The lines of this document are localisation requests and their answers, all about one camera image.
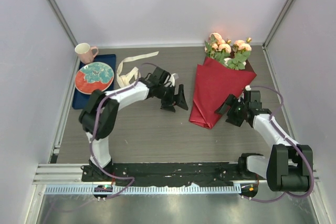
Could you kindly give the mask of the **pink fake flower bouquet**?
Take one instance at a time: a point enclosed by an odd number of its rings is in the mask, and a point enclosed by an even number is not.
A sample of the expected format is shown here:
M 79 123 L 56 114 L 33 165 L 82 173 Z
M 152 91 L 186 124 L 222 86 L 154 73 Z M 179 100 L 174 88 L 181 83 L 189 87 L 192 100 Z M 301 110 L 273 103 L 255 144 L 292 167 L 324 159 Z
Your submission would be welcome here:
M 244 70 L 247 66 L 247 60 L 251 54 L 252 38 L 245 40 L 224 39 L 219 33 L 211 33 L 205 44 L 206 55 L 218 61 L 223 66 L 233 70 Z

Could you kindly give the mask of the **cream ribbon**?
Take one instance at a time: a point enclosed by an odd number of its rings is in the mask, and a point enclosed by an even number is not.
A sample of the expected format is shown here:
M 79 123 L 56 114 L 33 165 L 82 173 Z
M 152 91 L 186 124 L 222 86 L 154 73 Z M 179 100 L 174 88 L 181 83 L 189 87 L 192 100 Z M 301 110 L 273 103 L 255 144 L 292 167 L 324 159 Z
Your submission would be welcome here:
M 123 73 L 123 67 L 126 63 L 146 59 L 146 58 L 151 58 L 155 57 L 159 54 L 158 51 L 152 52 L 149 54 L 142 54 L 142 55 L 137 55 L 137 56 L 132 56 L 132 57 L 126 57 L 124 58 L 118 65 L 116 72 L 115 72 L 115 77 L 117 84 L 119 85 L 120 88 L 124 88 L 128 85 L 131 84 L 132 80 L 136 80 L 139 74 L 139 69 L 138 67 L 134 66 L 129 72 Z

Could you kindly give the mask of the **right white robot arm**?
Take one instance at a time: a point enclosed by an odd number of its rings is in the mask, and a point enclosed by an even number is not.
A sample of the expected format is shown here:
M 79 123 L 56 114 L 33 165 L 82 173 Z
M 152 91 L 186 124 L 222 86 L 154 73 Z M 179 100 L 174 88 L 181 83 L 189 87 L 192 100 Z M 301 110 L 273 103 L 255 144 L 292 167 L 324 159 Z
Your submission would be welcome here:
M 272 191 L 303 197 L 313 190 L 313 151 L 301 145 L 283 130 L 275 114 L 263 108 L 257 90 L 243 91 L 240 98 L 230 94 L 216 114 L 227 115 L 226 122 L 241 126 L 247 122 L 270 146 L 269 158 L 261 154 L 243 153 L 238 159 L 237 173 L 242 179 L 259 175 Z

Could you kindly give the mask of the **red wrapping paper sheet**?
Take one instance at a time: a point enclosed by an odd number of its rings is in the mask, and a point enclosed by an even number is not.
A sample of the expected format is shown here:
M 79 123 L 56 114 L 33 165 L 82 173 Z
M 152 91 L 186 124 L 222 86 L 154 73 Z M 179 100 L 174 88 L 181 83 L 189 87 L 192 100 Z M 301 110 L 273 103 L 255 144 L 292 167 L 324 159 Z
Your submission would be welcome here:
M 196 69 L 193 94 L 193 107 L 189 121 L 195 125 L 212 129 L 222 117 L 215 111 L 230 94 L 240 96 L 244 87 L 256 77 L 251 64 L 245 69 L 226 68 L 218 61 L 206 57 L 202 65 Z

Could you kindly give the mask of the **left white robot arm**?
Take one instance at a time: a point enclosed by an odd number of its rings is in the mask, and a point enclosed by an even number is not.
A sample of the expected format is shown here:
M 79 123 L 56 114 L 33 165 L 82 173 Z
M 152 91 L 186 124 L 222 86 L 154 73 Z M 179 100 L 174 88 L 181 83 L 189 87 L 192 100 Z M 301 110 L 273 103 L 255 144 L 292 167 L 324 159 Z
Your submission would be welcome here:
M 178 77 L 160 67 L 145 77 L 137 74 L 134 83 L 111 92 L 95 90 L 87 105 L 81 111 L 79 122 L 89 140 L 89 165 L 98 180 L 105 182 L 112 174 L 112 157 L 109 152 L 109 135 L 111 134 L 118 112 L 136 102 L 149 98 L 161 101 L 161 109 L 175 112 L 175 107 L 185 111 L 184 85 L 176 85 Z

